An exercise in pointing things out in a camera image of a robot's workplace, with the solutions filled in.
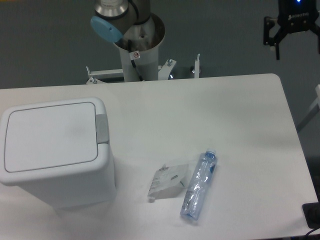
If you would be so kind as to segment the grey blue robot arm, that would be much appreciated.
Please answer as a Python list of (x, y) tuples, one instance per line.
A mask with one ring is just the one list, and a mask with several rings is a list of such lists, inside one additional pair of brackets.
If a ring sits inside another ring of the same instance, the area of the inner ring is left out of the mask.
[[(129, 51), (147, 51), (165, 36), (162, 20), (151, 12), (148, 0), (96, 0), (92, 29), (103, 40)], [(278, 16), (263, 19), (263, 44), (275, 48), (280, 59), (280, 42), (288, 35), (311, 31), (320, 34), (316, 24), (320, 12), (315, 0), (280, 0)]]

